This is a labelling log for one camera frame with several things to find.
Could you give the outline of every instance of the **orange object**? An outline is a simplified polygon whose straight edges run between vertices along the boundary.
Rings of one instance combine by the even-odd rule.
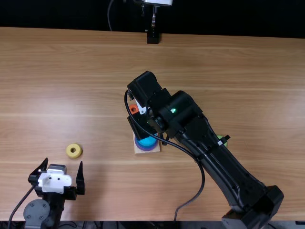
[[[137,104],[129,105],[129,110],[131,111],[132,115],[139,112],[139,108],[138,108]]]

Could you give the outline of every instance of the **wooden table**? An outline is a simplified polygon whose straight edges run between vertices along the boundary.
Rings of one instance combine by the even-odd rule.
[[[134,154],[123,95],[146,70],[189,93],[246,169],[281,188],[274,220],[305,219],[305,40],[163,34],[148,45],[145,33],[0,28],[0,220],[45,157],[73,180],[84,163],[86,195],[66,201],[62,220],[173,219],[200,173],[171,146]],[[84,152],[69,159],[74,142]],[[220,220],[229,209],[206,174],[178,219]]]

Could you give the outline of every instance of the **black background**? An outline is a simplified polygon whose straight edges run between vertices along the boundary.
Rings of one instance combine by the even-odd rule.
[[[1,0],[0,26],[106,31],[109,1]],[[133,0],[114,0],[112,29],[144,32],[141,13]],[[303,38],[305,0],[173,0],[157,20],[163,33]]]

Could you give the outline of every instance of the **cable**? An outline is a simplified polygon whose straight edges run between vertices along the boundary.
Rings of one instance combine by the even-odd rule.
[[[93,222],[94,222],[94,224],[95,224],[95,226],[96,226],[96,229],[98,229],[99,226],[97,225],[97,223],[96,223],[95,221],[93,221]]]
[[[270,227],[272,227],[273,229],[277,229],[275,226],[273,226],[273,225],[270,224],[270,223],[268,223],[268,225],[269,225]]]
[[[73,228],[77,228],[77,224],[76,224],[75,222],[73,222],[73,221],[69,221],[69,222],[70,222],[70,223],[74,223],[74,225],[71,225],[71,224],[69,224],[69,223],[65,223],[65,224],[59,225],[58,228],[61,228],[62,226],[70,226],[70,227],[73,227]]]
[[[108,9],[107,9],[107,20],[108,20],[108,26],[110,31],[112,31],[111,25],[110,25],[110,18],[109,18],[109,14],[110,14],[110,8],[113,4],[114,0],[110,0],[109,5],[108,5]]]
[[[174,143],[174,142],[167,141],[167,140],[165,140],[165,139],[163,139],[163,138],[160,138],[160,137],[158,137],[158,136],[156,136],[156,135],[153,135],[153,134],[149,133],[147,130],[145,130],[145,129],[144,129],[135,119],[134,119],[134,117],[133,117],[131,111],[129,110],[129,106],[128,106],[128,103],[127,103],[127,94],[128,94],[128,90],[125,92],[125,95],[124,95],[124,103],[125,103],[125,107],[126,107],[127,113],[128,113],[128,115],[131,117],[131,119],[133,120],[133,122],[134,122],[142,131],[144,131],[144,132],[145,132],[146,134],[148,134],[149,136],[151,136],[151,137],[153,137],[153,138],[155,138],[155,139],[157,139],[157,140],[159,140],[159,141],[161,141],[161,142],[165,142],[165,143],[167,143],[167,144],[169,144],[169,145],[171,145],[171,146],[174,146],[174,147],[176,147],[176,148],[182,150],[183,152],[185,152],[188,156],[190,156],[190,157],[196,162],[196,164],[198,165],[198,167],[199,167],[199,169],[200,169],[201,177],[202,177],[201,186],[200,186],[200,188],[199,188],[199,190],[198,190],[198,192],[196,193],[195,196],[193,196],[190,200],[186,201],[184,204],[181,204],[181,205],[176,209],[176,211],[175,211],[175,216],[174,216],[174,219],[173,219],[174,221],[176,221],[176,220],[177,220],[178,211],[179,211],[181,208],[183,208],[184,206],[186,206],[186,205],[192,203],[195,199],[197,199],[197,198],[200,196],[200,194],[201,194],[201,192],[202,192],[202,190],[203,190],[203,188],[204,188],[204,183],[205,183],[204,170],[203,170],[201,164],[199,163],[199,161],[197,161],[196,157],[195,157],[190,151],[188,151],[187,149],[183,148],[182,146],[180,146],[180,145],[178,145],[178,144],[176,144],[176,143]]]
[[[35,188],[36,185],[33,185],[28,192],[25,194],[25,196],[21,199],[21,201],[17,204],[17,206],[15,207],[15,209],[13,210],[13,212],[10,215],[10,219],[9,219],[9,224],[8,224],[8,229],[10,229],[10,225],[11,225],[11,221],[13,219],[13,216],[15,215],[16,211],[18,210],[18,208],[20,207],[20,205],[24,202],[24,200],[29,196],[29,194],[33,191],[33,189]]]

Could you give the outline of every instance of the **wooden block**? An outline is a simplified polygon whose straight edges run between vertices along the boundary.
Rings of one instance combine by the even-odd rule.
[[[160,141],[158,141],[158,144],[156,145],[156,147],[152,150],[149,150],[149,151],[144,151],[144,150],[141,150],[137,147],[137,145],[135,144],[135,141],[134,141],[134,138],[135,138],[135,135],[134,135],[134,132],[132,133],[133,135],[133,146],[134,146],[134,153],[135,154],[147,154],[147,153],[154,153],[154,152],[160,152]]]

